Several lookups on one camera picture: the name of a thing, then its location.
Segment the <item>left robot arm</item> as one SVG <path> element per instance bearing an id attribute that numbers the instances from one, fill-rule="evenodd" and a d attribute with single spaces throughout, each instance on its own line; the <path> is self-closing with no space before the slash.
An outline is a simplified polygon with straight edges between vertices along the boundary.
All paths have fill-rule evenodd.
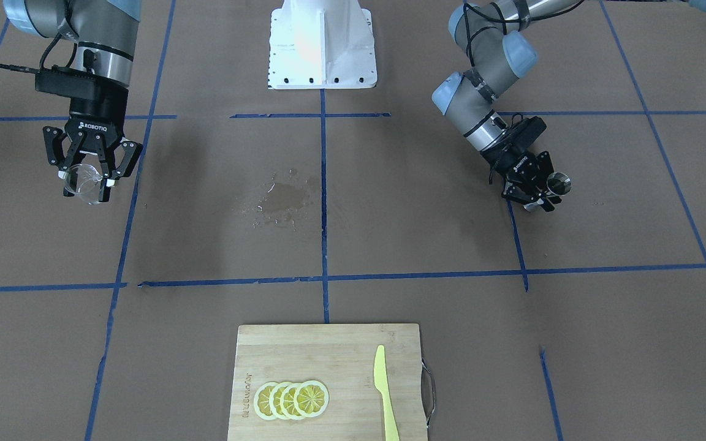
<path id="1" fill-rule="evenodd" d="M 439 111 L 503 179 L 502 198 L 524 209 L 552 212 L 571 189 L 571 179 L 555 170 L 550 153 L 532 153 L 546 129 L 538 116 L 515 115 L 506 122 L 494 103 L 538 60 L 523 36 L 532 23 L 572 11 L 579 1 L 466 2 L 449 17 L 449 34 L 470 67 L 454 72 L 432 93 Z"/>

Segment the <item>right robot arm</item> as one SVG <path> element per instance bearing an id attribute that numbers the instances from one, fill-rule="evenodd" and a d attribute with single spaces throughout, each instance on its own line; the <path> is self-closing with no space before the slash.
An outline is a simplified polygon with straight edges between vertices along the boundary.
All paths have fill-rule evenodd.
<path id="1" fill-rule="evenodd" d="M 34 71 L 36 90 L 70 100 L 64 127 L 42 129 L 48 163 L 65 182 L 64 195 L 81 195 L 78 178 L 89 154 L 99 161 L 96 183 L 89 187 L 93 203 L 106 203 L 110 190 L 134 171 L 143 146 L 128 139 L 124 124 L 135 41 L 140 23 L 139 1 L 5 1 L 6 15 L 28 34 L 73 43 L 66 66 Z"/>

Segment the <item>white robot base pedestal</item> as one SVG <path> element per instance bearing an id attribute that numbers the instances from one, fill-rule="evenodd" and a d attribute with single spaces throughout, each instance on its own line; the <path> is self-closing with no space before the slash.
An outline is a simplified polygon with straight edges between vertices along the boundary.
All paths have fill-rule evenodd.
<path id="1" fill-rule="evenodd" d="M 372 14 L 358 1 L 285 1 L 270 25 L 270 89 L 376 87 Z"/>

